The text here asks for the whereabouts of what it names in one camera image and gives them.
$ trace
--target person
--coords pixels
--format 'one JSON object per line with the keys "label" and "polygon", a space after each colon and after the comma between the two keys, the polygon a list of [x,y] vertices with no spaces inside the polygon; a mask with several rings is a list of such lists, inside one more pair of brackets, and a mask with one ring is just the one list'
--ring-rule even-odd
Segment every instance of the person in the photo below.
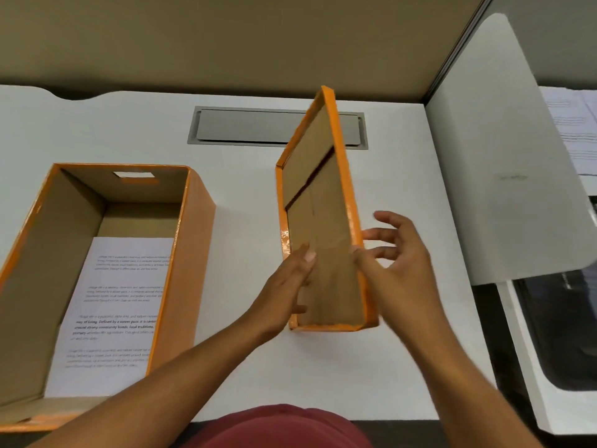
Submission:
{"label": "person", "polygon": [[[502,395],[475,367],[444,314],[431,259],[413,222],[393,212],[374,217],[390,227],[363,231],[391,245],[353,247],[386,324],[427,383],[453,448],[540,448]],[[384,268],[376,258],[393,263]],[[267,280],[251,307],[224,330],[32,445],[34,448],[166,448],[228,375],[280,333],[317,261],[307,246]],[[365,436],[342,417],[317,409],[267,406],[225,416],[189,440],[189,448],[365,448]]]}

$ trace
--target forearm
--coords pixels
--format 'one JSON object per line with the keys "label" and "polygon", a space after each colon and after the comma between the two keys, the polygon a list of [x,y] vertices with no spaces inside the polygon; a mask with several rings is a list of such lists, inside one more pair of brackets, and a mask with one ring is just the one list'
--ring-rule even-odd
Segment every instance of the forearm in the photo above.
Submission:
{"label": "forearm", "polygon": [[446,331],[433,345],[411,344],[453,448],[541,448],[500,392]]}
{"label": "forearm", "polygon": [[165,448],[259,344],[238,320],[33,446]]}

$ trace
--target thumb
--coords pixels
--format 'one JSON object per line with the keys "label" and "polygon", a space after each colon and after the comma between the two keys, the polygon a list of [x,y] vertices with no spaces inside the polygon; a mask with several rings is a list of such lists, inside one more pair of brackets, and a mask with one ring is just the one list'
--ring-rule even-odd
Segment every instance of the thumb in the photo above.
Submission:
{"label": "thumb", "polygon": [[384,267],[367,250],[353,245],[350,251],[354,263],[368,280],[375,280],[385,272]]}

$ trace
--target open box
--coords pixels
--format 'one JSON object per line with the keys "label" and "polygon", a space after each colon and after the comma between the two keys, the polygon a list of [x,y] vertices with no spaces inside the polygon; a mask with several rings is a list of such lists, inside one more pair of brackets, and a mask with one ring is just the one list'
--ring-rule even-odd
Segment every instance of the open box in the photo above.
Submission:
{"label": "open box", "polygon": [[350,256],[363,245],[334,91],[322,86],[276,164],[284,258],[308,243],[317,264],[291,329],[355,331],[379,324],[365,277]]}
{"label": "open box", "polygon": [[147,373],[193,346],[214,214],[188,166],[52,166],[0,273],[0,431],[54,429],[104,399],[44,398],[95,236],[174,238]]}

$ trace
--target cardboard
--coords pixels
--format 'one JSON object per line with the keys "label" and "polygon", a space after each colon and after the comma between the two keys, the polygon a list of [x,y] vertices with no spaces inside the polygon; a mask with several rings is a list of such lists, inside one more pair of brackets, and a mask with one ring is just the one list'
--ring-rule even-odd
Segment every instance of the cardboard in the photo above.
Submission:
{"label": "cardboard", "polygon": [[174,238],[147,373],[193,346],[214,214],[187,166],[52,166],[0,272],[0,432],[55,429],[104,399],[43,398],[58,329],[95,236]]}
{"label": "cardboard", "polygon": [[356,331],[378,325],[367,283],[350,256],[363,245],[334,92],[322,86],[276,165],[284,258],[308,243],[317,265],[291,329]]}

